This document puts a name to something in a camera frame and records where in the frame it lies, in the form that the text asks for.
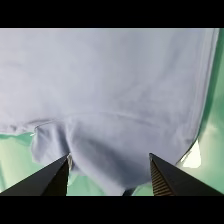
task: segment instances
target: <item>garment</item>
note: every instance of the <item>garment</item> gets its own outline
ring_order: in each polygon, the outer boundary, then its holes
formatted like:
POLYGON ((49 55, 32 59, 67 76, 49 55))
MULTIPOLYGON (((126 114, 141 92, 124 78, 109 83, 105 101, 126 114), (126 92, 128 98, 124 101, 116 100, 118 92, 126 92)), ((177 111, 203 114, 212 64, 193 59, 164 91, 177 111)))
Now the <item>garment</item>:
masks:
POLYGON ((0 132, 35 132, 47 165, 108 195, 150 181, 149 153, 175 164, 194 141, 218 29, 1 29, 0 132))

